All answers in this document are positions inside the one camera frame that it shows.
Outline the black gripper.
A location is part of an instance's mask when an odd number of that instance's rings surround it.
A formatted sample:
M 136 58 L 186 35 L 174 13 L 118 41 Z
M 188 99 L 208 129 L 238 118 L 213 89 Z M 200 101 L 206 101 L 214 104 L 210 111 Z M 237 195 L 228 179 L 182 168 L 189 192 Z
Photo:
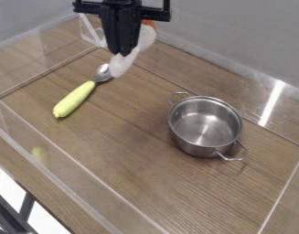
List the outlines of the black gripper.
M 108 48 L 114 55 L 121 52 L 125 57 L 138 45 L 141 20 L 169 22 L 172 19 L 170 0 L 164 0 L 162 7 L 144 5 L 144 0 L 74 0 L 73 6 L 77 13 L 101 16 Z

